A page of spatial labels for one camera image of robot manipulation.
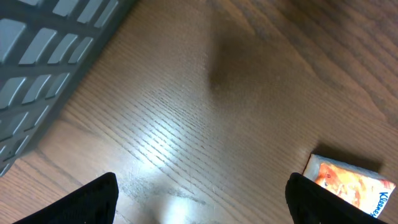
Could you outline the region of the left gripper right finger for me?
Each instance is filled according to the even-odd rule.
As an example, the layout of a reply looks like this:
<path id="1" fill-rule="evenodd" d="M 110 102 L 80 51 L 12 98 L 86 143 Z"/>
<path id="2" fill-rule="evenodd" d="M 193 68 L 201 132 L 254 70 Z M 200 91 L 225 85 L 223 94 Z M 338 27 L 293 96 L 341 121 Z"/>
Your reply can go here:
<path id="1" fill-rule="evenodd" d="M 285 198 L 295 224 L 386 224 L 299 173 L 292 173 Z"/>

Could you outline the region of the orange tissue pack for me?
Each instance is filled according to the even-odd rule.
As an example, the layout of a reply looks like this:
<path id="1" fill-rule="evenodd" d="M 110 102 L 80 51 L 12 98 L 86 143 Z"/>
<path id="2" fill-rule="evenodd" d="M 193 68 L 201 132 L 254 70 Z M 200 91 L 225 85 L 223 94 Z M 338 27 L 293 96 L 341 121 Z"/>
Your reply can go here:
<path id="1" fill-rule="evenodd" d="M 303 176 L 377 218 L 396 185 L 376 172 L 312 154 Z"/>

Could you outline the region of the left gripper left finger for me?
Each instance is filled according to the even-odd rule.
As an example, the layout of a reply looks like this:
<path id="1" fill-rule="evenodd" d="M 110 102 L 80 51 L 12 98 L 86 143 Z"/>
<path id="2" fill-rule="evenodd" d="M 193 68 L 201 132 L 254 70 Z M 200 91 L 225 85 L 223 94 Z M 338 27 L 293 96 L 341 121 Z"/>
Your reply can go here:
<path id="1" fill-rule="evenodd" d="M 119 190 L 107 172 L 15 224 L 113 224 Z"/>

